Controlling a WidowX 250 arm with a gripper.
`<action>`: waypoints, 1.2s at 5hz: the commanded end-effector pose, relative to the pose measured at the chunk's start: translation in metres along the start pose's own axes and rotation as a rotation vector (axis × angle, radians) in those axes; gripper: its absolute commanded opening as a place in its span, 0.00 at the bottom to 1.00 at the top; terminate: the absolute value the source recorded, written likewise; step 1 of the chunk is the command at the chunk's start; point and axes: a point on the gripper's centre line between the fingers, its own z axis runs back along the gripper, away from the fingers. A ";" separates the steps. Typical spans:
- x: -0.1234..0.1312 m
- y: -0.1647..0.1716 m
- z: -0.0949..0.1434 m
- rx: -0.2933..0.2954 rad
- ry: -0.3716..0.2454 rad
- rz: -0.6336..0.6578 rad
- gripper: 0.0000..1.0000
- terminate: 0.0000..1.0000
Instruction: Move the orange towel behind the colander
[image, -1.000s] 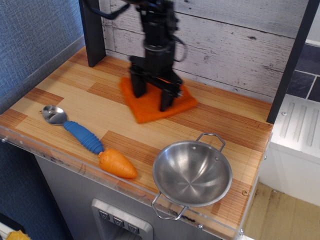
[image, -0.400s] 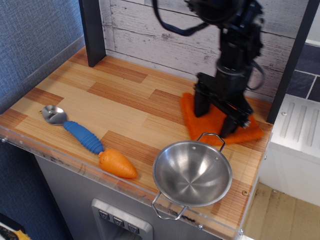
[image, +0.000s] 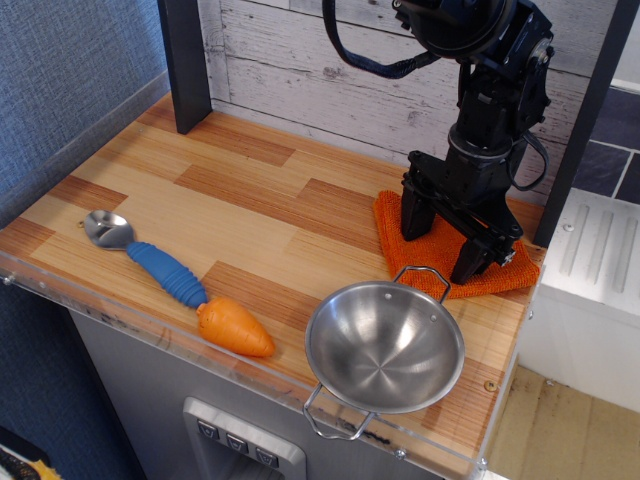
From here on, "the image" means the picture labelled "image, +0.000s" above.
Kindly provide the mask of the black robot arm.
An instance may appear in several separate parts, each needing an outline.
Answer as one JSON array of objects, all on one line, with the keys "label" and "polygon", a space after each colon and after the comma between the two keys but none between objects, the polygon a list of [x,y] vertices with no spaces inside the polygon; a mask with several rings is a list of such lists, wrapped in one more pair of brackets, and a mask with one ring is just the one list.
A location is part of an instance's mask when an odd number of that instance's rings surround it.
[{"label": "black robot arm", "polygon": [[552,24],[530,1],[397,1],[396,17],[428,54],[459,66],[459,114],[440,160],[409,155],[402,184],[401,232],[412,241],[442,217],[465,237],[451,274],[463,285],[515,255],[523,230],[506,204],[509,189],[530,191],[516,174],[527,148],[543,163],[545,147],[532,133],[550,104],[546,94],[554,55]]}]

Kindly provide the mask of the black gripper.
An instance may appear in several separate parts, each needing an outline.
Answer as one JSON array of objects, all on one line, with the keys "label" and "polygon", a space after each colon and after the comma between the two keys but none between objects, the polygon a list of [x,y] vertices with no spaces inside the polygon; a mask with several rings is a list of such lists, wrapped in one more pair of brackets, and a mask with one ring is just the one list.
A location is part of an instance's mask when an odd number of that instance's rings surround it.
[{"label": "black gripper", "polygon": [[521,142],[495,149],[451,137],[445,159],[414,150],[402,180],[401,233],[406,241],[430,232],[440,215],[467,240],[454,265],[451,282],[466,284],[493,263],[508,263],[522,228],[506,205],[512,186],[510,161],[522,158]]}]

